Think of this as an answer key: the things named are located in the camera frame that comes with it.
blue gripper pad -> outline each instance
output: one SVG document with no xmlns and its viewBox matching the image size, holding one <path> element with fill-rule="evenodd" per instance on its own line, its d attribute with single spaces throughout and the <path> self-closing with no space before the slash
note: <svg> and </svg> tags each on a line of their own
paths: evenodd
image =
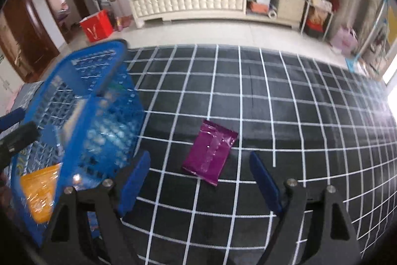
<svg viewBox="0 0 397 265">
<path fill-rule="evenodd" d="M 147 151 L 139 151 L 130 163 L 132 172 L 130 175 L 125 176 L 122 174 L 123 169 L 120 170 L 120 174 L 116 175 L 116 183 L 124 183 L 124 185 L 118 188 L 118 213 L 123 217 L 127 212 L 131 211 L 134 207 L 136 197 L 143 185 L 143 182 L 149 173 L 150 168 L 150 154 Z"/>
<path fill-rule="evenodd" d="M 251 152 L 249 157 L 249 166 L 251 173 L 265 199 L 267 207 L 276 215 L 280 215 L 283 211 L 281 205 L 280 190 L 275 181 L 271 177 L 269 171 L 255 152 Z"/>
</svg>

white tufted cabinet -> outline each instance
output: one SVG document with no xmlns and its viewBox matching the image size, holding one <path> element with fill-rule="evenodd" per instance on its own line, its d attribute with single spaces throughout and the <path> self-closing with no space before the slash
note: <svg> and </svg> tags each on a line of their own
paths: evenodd
<svg viewBox="0 0 397 265">
<path fill-rule="evenodd" d="M 163 21 L 195 18 L 255 20 L 289 25 L 297 28 L 302 17 L 304 0 L 279 0 L 279 18 L 247 12 L 247 0 L 130 0 L 132 15 L 138 28 L 146 20 Z"/>
</svg>

blue plastic basket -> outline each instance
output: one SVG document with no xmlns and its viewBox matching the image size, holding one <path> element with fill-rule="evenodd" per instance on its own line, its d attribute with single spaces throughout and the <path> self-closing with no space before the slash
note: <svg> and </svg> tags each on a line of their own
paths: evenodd
<svg viewBox="0 0 397 265">
<path fill-rule="evenodd" d="M 144 111 L 123 63 L 126 49 L 122 41 L 109 41 L 70 54 L 43 83 L 26 112 L 23 123 L 34 121 L 42 134 L 13 158 L 11 188 L 15 208 L 39 245 L 46 224 L 38 225 L 31 216 L 21 176 L 62 162 L 56 202 L 64 187 L 76 186 L 76 175 L 83 179 L 79 188 L 95 187 L 113 178 L 133 155 Z M 86 103 L 67 145 L 49 141 L 46 131 L 57 134 L 80 99 Z"/>
</svg>

red object on rack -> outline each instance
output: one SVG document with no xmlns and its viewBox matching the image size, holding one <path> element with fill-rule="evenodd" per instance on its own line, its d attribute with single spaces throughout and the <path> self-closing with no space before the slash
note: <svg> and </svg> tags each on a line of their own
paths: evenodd
<svg viewBox="0 0 397 265">
<path fill-rule="evenodd" d="M 113 33 L 113 26 L 104 9 L 96 14 L 83 18 L 80 21 L 80 26 L 90 42 L 108 38 Z"/>
</svg>

cabinet door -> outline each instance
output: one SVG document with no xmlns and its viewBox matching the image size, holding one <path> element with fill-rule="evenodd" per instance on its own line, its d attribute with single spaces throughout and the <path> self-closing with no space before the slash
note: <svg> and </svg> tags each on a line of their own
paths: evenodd
<svg viewBox="0 0 397 265">
<path fill-rule="evenodd" d="M 304 0 L 279 0 L 278 18 L 300 22 L 303 15 Z"/>
</svg>

